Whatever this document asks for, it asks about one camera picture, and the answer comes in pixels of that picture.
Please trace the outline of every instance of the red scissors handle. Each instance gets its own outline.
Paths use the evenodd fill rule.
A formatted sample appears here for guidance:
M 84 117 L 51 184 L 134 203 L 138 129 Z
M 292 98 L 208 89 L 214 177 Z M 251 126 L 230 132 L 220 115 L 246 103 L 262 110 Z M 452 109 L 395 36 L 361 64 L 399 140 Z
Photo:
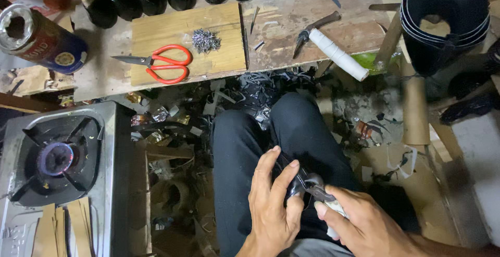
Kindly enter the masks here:
M 186 55 L 187 55 L 186 60 L 185 61 L 177 61 L 177 60 L 173 60 L 173 59 L 166 58 L 166 57 L 163 57 L 163 56 L 159 56 L 159 54 L 161 54 L 162 52 L 164 52 L 166 50 L 169 50 L 169 49 L 183 50 L 184 53 L 186 53 Z M 174 64 L 174 65 L 184 65 L 184 66 L 187 66 L 187 65 L 189 65 L 189 63 L 191 63 L 192 56 L 191 56 L 191 53 L 189 52 L 189 50 L 186 49 L 185 47 L 182 47 L 182 46 L 177 45 L 177 44 L 169 44 L 169 45 L 163 46 L 162 48 L 160 48 L 158 50 L 155 50 L 153 52 L 153 55 L 151 56 L 151 58 L 153 60 L 160 60 L 160 61 L 171 63 L 171 64 Z
M 159 54 L 161 54 L 162 52 L 164 52 L 168 49 L 183 50 L 184 53 L 186 53 L 186 55 L 187 55 L 186 60 L 185 61 L 177 61 L 177 60 L 173 60 L 173 59 L 166 58 L 163 56 L 159 56 Z M 164 62 L 172 64 L 172 65 L 159 65 L 159 66 L 152 65 L 151 68 L 146 68 L 147 73 L 149 73 L 156 81 L 159 81 L 163 84 L 176 84 L 176 83 L 182 81 L 189 73 L 188 68 L 185 66 L 188 65 L 189 63 L 191 63 L 191 60 L 192 60 L 192 56 L 191 56 L 191 53 L 189 52 L 189 50 L 186 49 L 185 47 L 182 47 L 182 46 L 177 45 L 177 44 L 166 45 L 158 50 L 155 50 L 153 52 L 153 55 L 151 56 L 151 58 L 153 60 L 160 60 L 160 61 L 164 61 Z M 183 69 L 184 72 L 179 77 L 174 78 L 174 79 L 163 79 L 163 78 L 159 77 L 159 75 L 157 75 L 154 72 L 155 70 L 178 69 L 178 68 Z

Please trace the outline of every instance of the black pants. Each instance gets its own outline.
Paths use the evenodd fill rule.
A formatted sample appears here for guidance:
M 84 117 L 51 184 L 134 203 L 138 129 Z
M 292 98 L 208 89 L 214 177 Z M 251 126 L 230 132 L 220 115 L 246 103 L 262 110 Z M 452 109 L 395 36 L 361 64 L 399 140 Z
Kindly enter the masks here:
M 340 146 L 312 102 L 297 93 L 285 94 L 271 110 L 270 133 L 262 131 L 250 115 L 228 110 L 215 119 L 212 131 L 217 239 L 221 256 L 235 256 L 252 230 L 248 194 L 260 156 L 269 146 L 299 160 L 321 175 L 326 184 L 360 190 Z M 302 212 L 297 239 L 332 241 L 327 225 L 312 203 Z

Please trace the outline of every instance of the can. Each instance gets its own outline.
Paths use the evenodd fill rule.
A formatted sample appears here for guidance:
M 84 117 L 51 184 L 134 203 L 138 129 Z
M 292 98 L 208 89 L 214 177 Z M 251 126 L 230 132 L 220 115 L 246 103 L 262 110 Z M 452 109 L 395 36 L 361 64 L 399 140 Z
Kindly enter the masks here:
M 63 74 L 80 69 L 88 50 L 79 37 L 22 4 L 0 14 L 0 49 Z

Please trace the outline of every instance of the green object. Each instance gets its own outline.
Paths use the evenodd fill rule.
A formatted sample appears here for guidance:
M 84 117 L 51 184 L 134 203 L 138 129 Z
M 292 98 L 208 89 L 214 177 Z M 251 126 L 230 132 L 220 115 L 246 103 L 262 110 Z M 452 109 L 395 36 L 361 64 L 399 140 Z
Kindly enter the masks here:
M 351 57 L 356 62 L 358 62 L 362 67 L 364 67 L 365 69 L 367 69 L 370 72 L 370 75 L 386 73 L 387 69 L 378 70 L 378 69 L 373 68 L 373 61 L 375 61 L 376 56 L 377 56 L 377 53 L 364 53 L 364 54 L 351 55 Z M 398 56 L 399 56 L 399 53 L 392 55 L 391 61 L 389 62 L 389 64 L 397 62 Z

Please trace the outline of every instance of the stainless steel stove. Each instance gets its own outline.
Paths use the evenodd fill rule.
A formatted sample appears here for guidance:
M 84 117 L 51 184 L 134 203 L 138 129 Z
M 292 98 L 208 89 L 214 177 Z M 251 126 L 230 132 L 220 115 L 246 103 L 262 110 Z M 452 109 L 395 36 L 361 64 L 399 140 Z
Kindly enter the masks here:
M 133 114 L 109 101 L 7 122 L 0 161 L 1 257 L 30 257 L 41 206 L 65 206 L 83 196 L 90 200 L 96 256 L 128 255 Z M 66 236 L 68 253 L 77 256 L 69 223 Z

